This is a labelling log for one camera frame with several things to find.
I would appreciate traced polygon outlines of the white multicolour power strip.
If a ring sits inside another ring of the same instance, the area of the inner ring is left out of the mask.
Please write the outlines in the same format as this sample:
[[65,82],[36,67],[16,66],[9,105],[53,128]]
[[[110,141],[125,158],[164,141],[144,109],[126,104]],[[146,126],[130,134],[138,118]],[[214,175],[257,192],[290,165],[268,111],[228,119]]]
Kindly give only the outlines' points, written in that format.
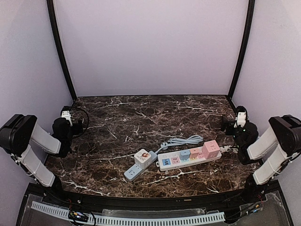
[[179,158],[180,151],[161,153],[158,155],[156,166],[159,167],[160,171],[175,170],[185,168],[189,166],[199,165],[210,161],[215,161],[221,158],[221,152],[218,153],[217,157],[212,159],[197,158],[188,159],[187,161],[181,161]]

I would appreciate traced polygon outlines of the small blue charger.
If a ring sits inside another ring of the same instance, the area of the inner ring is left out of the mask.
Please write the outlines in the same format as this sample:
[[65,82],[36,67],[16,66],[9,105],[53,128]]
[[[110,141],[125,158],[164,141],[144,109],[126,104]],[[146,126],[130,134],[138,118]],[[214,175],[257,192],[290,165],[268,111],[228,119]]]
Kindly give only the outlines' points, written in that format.
[[187,161],[190,158],[190,150],[180,151],[179,158],[181,161]]

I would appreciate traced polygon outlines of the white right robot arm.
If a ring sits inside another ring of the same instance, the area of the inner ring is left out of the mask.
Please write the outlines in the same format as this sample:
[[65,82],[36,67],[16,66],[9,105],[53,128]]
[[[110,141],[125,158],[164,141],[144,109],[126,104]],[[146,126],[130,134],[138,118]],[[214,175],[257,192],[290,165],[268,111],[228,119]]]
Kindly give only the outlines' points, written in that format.
[[239,112],[234,120],[222,117],[221,131],[233,136],[238,159],[243,165],[266,161],[246,179],[241,198],[250,202],[264,194],[269,182],[281,174],[287,165],[301,154],[301,120],[292,116],[275,116],[269,119],[269,127],[260,136],[257,126]]

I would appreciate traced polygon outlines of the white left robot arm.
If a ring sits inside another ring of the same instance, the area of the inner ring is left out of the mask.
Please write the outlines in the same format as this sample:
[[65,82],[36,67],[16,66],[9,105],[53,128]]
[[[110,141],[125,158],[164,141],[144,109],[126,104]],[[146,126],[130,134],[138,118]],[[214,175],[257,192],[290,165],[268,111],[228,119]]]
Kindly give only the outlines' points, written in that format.
[[72,123],[70,117],[55,119],[53,133],[44,130],[35,115],[16,114],[0,129],[0,146],[11,159],[46,189],[62,190],[62,182],[37,156],[35,148],[48,155],[65,158],[71,152],[73,139],[83,134],[83,123]]

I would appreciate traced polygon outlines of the small pink charger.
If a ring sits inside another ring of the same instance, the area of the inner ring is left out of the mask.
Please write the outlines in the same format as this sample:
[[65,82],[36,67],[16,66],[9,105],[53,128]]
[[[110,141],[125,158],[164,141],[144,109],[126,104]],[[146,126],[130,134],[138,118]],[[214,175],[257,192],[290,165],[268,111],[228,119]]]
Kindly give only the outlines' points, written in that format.
[[190,149],[190,159],[197,159],[197,158],[203,158],[203,157],[204,157],[204,155],[203,155],[202,149],[200,147]]

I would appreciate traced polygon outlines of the blue small power strip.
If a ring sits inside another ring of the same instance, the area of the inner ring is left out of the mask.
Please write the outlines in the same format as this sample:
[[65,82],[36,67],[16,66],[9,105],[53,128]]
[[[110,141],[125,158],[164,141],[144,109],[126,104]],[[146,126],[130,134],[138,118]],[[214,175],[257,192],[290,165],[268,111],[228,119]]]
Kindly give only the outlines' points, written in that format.
[[124,176],[128,181],[134,181],[139,175],[141,175],[146,169],[155,162],[157,159],[157,154],[153,151],[150,151],[151,161],[146,168],[142,169],[137,163],[131,166],[125,173]]

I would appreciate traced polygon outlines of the pink cube socket adapter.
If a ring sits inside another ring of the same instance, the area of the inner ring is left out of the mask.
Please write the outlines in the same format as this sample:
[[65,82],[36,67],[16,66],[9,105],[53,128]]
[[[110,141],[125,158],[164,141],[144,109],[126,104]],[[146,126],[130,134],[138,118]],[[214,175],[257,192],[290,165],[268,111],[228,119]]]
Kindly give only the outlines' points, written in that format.
[[220,148],[215,140],[207,141],[202,146],[202,153],[205,159],[212,159],[217,157]]

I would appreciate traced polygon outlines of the white cube socket adapter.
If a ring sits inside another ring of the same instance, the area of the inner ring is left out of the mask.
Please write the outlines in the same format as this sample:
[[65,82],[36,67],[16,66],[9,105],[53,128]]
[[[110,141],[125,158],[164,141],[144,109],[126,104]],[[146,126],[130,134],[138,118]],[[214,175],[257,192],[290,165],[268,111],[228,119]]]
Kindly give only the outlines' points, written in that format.
[[141,149],[134,155],[134,160],[138,167],[146,169],[151,164],[151,154],[145,149]]

